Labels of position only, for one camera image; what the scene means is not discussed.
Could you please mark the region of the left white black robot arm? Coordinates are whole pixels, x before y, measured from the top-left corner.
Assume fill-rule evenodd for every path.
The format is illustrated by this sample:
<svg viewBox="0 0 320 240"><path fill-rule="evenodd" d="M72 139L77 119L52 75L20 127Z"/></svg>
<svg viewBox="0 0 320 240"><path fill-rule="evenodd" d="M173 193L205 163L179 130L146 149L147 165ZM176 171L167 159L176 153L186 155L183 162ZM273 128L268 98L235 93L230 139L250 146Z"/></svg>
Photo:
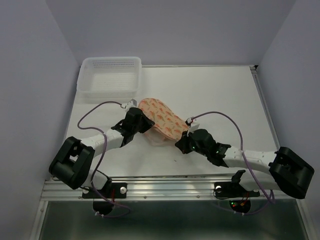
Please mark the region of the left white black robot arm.
<svg viewBox="0 0 320 240"><path fill-rule="evenodd" d="M141 109L131 107L124 117L108 131L92 137L77 139L68 137L49 166L49 173L75 190L89 183L93 174L91 165L97 156L106 151L122 148L137 133L145 133L155 125Z"/></svg>

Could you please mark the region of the floral orange laundry bag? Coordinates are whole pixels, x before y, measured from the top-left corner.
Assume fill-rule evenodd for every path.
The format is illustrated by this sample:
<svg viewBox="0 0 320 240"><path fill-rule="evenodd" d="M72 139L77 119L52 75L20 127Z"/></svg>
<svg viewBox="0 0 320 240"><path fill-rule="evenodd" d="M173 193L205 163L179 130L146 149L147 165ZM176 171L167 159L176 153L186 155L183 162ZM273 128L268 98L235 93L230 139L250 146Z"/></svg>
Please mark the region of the floral orange laundry bag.
<svg viewBox="0 0 320 240"><path fill-rule="evenodd" d="M144 133L154 146L177 142L182 133L189 129L185 121L159 99L144 98L139 102L138 108L154 122L154 126Z"/></svg>

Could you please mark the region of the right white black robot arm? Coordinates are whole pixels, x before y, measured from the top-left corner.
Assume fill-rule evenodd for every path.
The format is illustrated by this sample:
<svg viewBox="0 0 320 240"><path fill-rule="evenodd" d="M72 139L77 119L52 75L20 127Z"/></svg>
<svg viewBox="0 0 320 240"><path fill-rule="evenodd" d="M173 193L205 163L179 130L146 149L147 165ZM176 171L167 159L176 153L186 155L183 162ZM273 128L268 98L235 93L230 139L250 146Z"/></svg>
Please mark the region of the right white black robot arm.
<svg viewBox="0 0 320 240"><path fill-rule="evenodd" d="M268 189L281 190L295 199L306 197L314 168L288 147L272 152L240 150L229 144L216 142L205 129L192 133L184 131L175 146L183 153L196 152L217 166L225 168L246 168L273 178L266 181Z"/></svg>

